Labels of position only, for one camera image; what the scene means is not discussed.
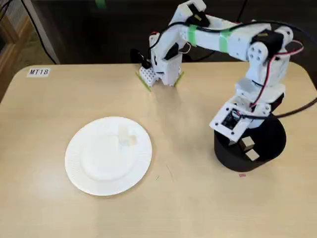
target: robotic arm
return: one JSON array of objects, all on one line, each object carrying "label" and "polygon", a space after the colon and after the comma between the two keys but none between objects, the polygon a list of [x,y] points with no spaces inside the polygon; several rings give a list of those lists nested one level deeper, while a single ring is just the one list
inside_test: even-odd
[{"label": "robotic arm", "polygon": [[[159,79],[164,85],[173,86],[181,73],[179,49],[186,42],[248,61],[250,68],[236,83],[235,95],[210,122],[211,128],[238,141],[246,129],[258,127],[263,122],[242,115],[268,116],[281,103],[285,92],[281,80],[290,59],[285,46],[293,40],[293,32],[284,26],[272,31],[271,25],[264,23],[221,31],[237,24],[205,15],[205,9],[202,0],[189,0],[179,5],[169,24],[171,27],[161,35],[150,36],[152,67],[142,67],[139,73],[150,87]],[[197,26],[218,31],[202,31],[196,29]]]}]

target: table surface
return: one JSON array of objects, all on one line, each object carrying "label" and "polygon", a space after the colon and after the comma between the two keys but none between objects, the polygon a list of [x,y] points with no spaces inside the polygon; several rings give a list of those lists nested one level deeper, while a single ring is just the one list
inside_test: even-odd
[{"label": "table surface", "polygon": [[[315,237],[317,107],[282,119],[284,152],[239,177],[216,159],[209,122],[248,64],[182,66],[176,88],[160,82],[151,92],[133,64],[50,65],[47,78],[18,72],[0,104],[0,237]],[[278,113],[316,97],[296,64],[284,83]],[[108,116],[147,130],[152,162],[132,189],[91,196],[69,181],[64,153],[82,126]]]}]

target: white plate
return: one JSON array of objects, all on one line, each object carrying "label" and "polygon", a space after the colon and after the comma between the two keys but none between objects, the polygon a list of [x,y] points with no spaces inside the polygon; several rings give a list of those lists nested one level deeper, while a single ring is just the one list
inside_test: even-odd
[{"label": "white plate", "polygon": [[148,170],[152,144],[135,121],[108,117],[81,128],[65,154],[70,181],[92,195],[113,195],[133,187]]}]

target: black cylindrical base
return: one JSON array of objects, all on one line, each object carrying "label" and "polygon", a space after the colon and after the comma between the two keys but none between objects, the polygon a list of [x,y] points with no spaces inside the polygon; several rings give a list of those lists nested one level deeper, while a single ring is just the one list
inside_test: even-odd
[{"label": "black cylindrical base", "polygon": [[275,118],[265,120],[257,128],[246,130],[241,138],[247,136],[250,136],[254,141],[253,149],[260,156],[255,161],[246,156],[239,142],[229,146],[229,139],[214,131],[214,151],[224,166],[237,172],[251,171],[279,156],[286,145],[284,127]]}]

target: small white block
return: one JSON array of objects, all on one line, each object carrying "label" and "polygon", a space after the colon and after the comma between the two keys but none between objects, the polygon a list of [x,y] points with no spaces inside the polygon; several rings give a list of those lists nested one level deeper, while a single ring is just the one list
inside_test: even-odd
[{"label": "small white block", "polygon": [[250,151],[248,151],[246,153],[246,155],[249,157],[250,160],[254,161],[254,160],[257,160],[260,156],[258,155],[258,153],[252,149]]},{"label": "small white block", "polygon": [[251,150],[254,146],[254,141],[250,136],[242,138],[240,140],[240,146],[243,151]]}]

